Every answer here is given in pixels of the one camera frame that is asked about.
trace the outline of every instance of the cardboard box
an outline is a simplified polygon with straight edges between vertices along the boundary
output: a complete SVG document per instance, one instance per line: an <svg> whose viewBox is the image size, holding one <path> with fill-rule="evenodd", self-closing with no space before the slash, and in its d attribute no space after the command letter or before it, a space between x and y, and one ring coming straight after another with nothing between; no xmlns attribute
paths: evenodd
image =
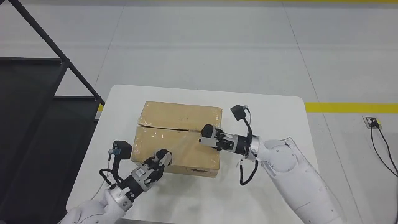
<svg viewBox="0 0 398 224"><path fill-rule="evenodd" d="M166 172L216 177L220 152L199 143L200 133L138 126L131 159L144 162L159 149L172 153L172 165Z"/></svg>
<svg viewBox="0 0 398 224"><path fill-rule="evenodd" d="M173 156L166 172L216 177L220 152L200 144L199 138L206 124L220 128L221 117L221 108L147 101L138 121L131 160L144 162L165 148Z"/></svg>
<svg viewBox="0 0 398 224"><path fill-rule="evenodd" d="M221 128L222 113L221 108L212 106L147 101L138 124L154 128L201 131L206 124Z"/></svg>

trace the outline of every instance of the gray floor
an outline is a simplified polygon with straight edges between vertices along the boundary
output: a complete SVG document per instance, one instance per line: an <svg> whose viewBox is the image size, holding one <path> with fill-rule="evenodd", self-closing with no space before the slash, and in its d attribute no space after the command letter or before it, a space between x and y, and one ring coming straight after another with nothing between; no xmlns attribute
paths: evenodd
<svg viewBox="0 0 398 224"><path fill-rule="evenodd" d="M22 3L105 99L115 84L299 96L306 102L398 100L396 4L226 1ZM10 5L0 56L55 57ZM90 95L72 74L59 95ZM398 156L398 117L377 114ZM397 179L375 155L361 114L309 113L320 173L350 223L393 223ZM378 134L376 146L387 159Z"/></svg>

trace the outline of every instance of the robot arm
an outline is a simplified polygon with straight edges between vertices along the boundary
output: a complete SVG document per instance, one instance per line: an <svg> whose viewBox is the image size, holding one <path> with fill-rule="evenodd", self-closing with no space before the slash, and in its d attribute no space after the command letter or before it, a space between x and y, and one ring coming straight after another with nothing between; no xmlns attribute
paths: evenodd
<svg viewBox="0 0 398 224"><path fill-rule="evenodd" d="M237 105L231 110L237 120L246 116L242 106ZM224 133L221 129L206 125L202 129L200 142L259 162L286 203L304 223L342 223L339 211L332 202L332 192L293 139L262 141L260 137L251 135L250 126L247 121L245 123L249 128L246 137Z"/></svg>
<svg viewBox="0 0 398 224"><path fill-rule="evenodd" d="M116 183L104 191L100 201L83 202L70 210L60 224L115 223L126 214L141 193L152 188L163 176L164 169L172 163L171 152L161 149L122 179L118 176L119 163L121 159L130 158L131 146L125 141L115 141L113 149L109 150L109 160L112 154L115 155L113 169L101 169L100 174L111 184L103 174L108 171Z"/></svg>

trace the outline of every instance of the white table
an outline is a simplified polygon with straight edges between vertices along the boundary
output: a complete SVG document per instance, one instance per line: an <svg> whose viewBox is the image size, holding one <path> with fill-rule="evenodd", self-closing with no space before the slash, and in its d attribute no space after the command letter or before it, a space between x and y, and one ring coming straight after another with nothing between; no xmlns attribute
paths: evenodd
<svg viewBox="0 0 398 224"><path fill-rule="evenodd" d="M227 133L246 134L242 121L229 110L249 105L251 126L263 139L291 136L303 154L318 169L303 100L293 96L257 95L218 91L183 90L147 86L112 87L90 146L68 199L67 210L90 199L102 183L98 171L106 167L108 149L114 140L134 142L137 120L146 101L218 106L223 109L222 126ZM217 178L165 174L148 192L141 194L124 218L166 223L302 223L283 201L274 184L259 168L246 186L239 184L241 156L221 152ZM123 161L120 175L136 166ZM244 179L254 165L244 163Z"/></svg>

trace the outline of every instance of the electrical outlet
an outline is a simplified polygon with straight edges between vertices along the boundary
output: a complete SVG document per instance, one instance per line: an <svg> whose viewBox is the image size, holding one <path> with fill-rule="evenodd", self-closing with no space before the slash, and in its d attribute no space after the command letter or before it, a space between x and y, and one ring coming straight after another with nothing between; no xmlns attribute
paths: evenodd
<svg viewBox="0 0 398 224"><path fill-rule="evenodd" d="M371 123L372 123L371 119L372 119L372 118L375 118L376 121L377 121L377 123L379 123L380 130L383 129L383 128L381 127L380 120L377 119L375 116L362 116L362 118L363 118L363 121L365 121L365 125L366 125L366 127L367 127L368 129L371 129Z"/></svg>

